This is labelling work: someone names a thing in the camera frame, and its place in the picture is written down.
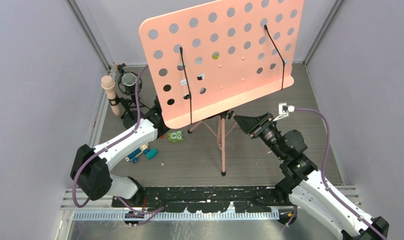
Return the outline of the pink foam microphone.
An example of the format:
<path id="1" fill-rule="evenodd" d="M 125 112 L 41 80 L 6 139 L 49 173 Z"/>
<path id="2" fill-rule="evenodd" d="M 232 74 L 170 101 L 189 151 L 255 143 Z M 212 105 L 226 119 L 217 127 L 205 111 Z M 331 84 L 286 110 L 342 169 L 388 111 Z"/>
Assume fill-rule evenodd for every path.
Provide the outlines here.
<path id="1" fill-rule="evenodd" d="M 105 75 L 101 78 L 101 87 L 104 89 L 107 96 L 109 105 L 114 115 L 120 114 L 120 98 L 118 97 L 115 89 L 115 81 L 110 75 Z"/>

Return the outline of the pink music stand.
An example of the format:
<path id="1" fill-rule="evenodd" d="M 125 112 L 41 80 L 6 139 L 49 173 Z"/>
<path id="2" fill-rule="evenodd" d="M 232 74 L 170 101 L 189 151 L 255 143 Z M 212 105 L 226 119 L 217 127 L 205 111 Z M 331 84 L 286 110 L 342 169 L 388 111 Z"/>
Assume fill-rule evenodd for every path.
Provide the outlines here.
<path id="1" fill-rule="evenodd" d="M 302 0 L 216 0 L 144 20 L 139 37 L 171 129 L 294 83 Z"/>

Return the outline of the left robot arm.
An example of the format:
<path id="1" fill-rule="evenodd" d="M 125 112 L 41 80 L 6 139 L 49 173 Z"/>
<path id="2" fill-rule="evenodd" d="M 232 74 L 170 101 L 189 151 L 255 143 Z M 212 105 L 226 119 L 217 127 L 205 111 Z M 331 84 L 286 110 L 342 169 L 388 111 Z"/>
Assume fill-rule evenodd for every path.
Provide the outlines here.
<path id="1" fill-rule="evenodd" d="M 114 175 L 111 170 L 132 151 L 168 131 L 159 100 L 155 99 L 153 107 L 139 116 L 131 128 L 94 147 L 82 145 L 76 152 L 70 172 L 73 192 L 80 188 L 91 201 L 113 196 L 123 198 L 131 207 L 138 207 L 144 199 L 140 184 L 132 177 Z"/>

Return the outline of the black round-base microphone stand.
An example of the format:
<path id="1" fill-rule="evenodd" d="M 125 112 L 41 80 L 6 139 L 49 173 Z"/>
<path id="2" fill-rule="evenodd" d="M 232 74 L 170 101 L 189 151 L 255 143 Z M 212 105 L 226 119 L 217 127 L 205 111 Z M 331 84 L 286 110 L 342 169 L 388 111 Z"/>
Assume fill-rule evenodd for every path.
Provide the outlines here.
<path id="1" fill-rule="evenodd" d="M 137 111 L 136 103 L 132 99 L 116 96 L 113 99 L 108 99 L 108 102 L 111 107 L 119 107 L 122 105 L 124 113 L 120 116 L 120 119 L 126 129 L 131 128 L 137 123 L 139 112 Z"/>

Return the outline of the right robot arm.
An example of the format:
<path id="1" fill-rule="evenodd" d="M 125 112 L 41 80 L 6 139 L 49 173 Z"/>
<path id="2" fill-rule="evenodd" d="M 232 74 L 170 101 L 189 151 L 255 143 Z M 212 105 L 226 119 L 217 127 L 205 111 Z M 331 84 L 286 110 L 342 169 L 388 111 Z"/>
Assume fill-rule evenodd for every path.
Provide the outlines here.
<path id="1" fill-rule="evenodd" d="M 389 223 L 362 210 L 327 180 L 305 155 L 308 147 L 298 130 L 283 134 L 270 113 L 233 118 L 246 135 L 261 139 L 282 161 L 284 179 L 275 185 L 278 203 L 302 208 L 339 240 L 387 239 Z"/>

